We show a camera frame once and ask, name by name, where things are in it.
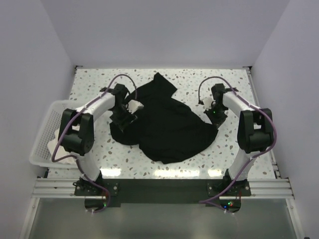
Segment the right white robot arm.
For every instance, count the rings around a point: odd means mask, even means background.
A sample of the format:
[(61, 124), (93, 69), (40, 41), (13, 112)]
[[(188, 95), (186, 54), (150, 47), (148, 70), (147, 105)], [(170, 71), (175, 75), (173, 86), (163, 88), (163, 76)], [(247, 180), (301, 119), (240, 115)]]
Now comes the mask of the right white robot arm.
[(270, 109), (261, 109), (238, 95), (237, 90), (216, 84), (211, 88), (212, 97), (203, 98), (204, 113), (211, 123), (219, 127), (227, 119), (230, 110), (239, 118), (237, 142), (239, 150), (232, 165), (226, 170), (219, 184), (213, 186), (218, 194), (229, 196), (239, 193), (248, 186), (248, 174), (257, 157), (274, 146), (277, 133)]

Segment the black t shirt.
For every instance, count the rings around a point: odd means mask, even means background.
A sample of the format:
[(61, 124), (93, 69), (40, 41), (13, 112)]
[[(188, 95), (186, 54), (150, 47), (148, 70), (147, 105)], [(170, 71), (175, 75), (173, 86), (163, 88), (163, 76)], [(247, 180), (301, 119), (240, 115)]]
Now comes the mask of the black t shirt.
[(146, 157), (163, 164), (182, 162), (209, 147), (216, 139), (217, 127), (173, 99), (176, 91), (160, 73), (138, 87), (127, 99), (137, 99), (144, 108), (136, 112), (137, 120), (124, 130), (110, 123), (113, 140), (138, 145)]

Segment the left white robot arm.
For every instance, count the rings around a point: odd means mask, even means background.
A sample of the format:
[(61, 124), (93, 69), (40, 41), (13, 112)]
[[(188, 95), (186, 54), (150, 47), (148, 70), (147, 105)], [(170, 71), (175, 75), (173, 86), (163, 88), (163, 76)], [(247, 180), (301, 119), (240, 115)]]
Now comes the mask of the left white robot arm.
[(136, 112), (144, 106), (135, 99), (128, 100), (128, 92), (122, 84), (112, 89), (104, 87), (92, 101), (76, 109), (65, 109), (62, 113), (58, 142), (51, 160), (58, 162), (66, 158), (74, 159), (81, 173), (75, 183), (78, 190), (109, 197), (102, 173), (90, 156), (95, 142), (94, 124), (107, 111), (111, 111), (110, 119), (120, 130), (136, 121)]

